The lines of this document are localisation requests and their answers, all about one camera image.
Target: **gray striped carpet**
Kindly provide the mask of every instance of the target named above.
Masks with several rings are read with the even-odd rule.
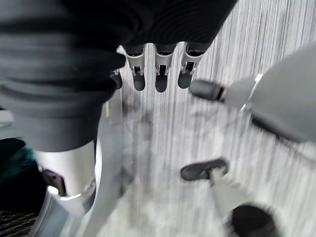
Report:
[[[194,79],[229,85],[262,73],[316,41],[315,0],[240,0],[204,55]],[[136,176],[100,237],[221,237],[207,182],[185,183],[182,166],[225,156],[228,176],[272,205],[286,237],[316,233],[316,149],[282,143],[249,124],[249,115],[192,98],[177,87],[179,44],[165,93],[155,90],[154,50],[146,47],[147,85],[123,77],[126,165]]]

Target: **black object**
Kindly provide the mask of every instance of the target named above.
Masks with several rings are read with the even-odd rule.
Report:
[[[136,73],[135,76],[133,76],[134,80],[134,87],[138,91],[142,91],[145,89],[146,83],[145,83],[145,76],[140,75],[140,73]]]
[[[280,237],[272,215],[255,206],[236,207],[232,225],[240,237]]]
[[[118,72],[117,75],[115,74],[115,72],[111,72],[110,78],[113,79],[115,83],[117,84],[117,87],[116,87],[117,90],[122,88],[123,81],[122,81],[122,76],[120,75],[120,72]]]
[[[168,76],[165,75],[156,75],[155,87],[156,90],[160,93],[166,91],[168,83]]]
[[[4,173],[1,168],[7,168],[6,164],[15,162],[10,159],[24,146],[25,143],[19,139],[9,138],[0,140],[1,179]],[[0,183],[0,211],[40,211],[46,194],[46,184],[44,183],[36,162],[30,161],[27,163],[27,167],[23,166],[20,168],[22,170],[21,172],[12,171],[14,175],[12,177],[6,177],[6,180]]]
[[[223,159],[215,159],[203,163],[189,164],[180,171],[181,178],[185,181],[195,181],[200,179],[209,179],[209,172],[215,168],[225,168],[223,175],[228,173],[228,163]]]
[[[195,80],[189,87],[192,95],[209,101],[220,101],[224,91],[223,86],[204,80]]]
[[[67,195],[65,181],[61,175],[48,169],[43,169],[41,174],[44,178],[46,185],[55,187],[58,190],[59,196],[65,197]]]
[[[192,76],[190,74],[190,71],[187,71],[185,73],[181,73],[179,74],[179,78],[178,78],[178,86],[181,89],[186,89],[189,87],[191,80],[192,80]]]

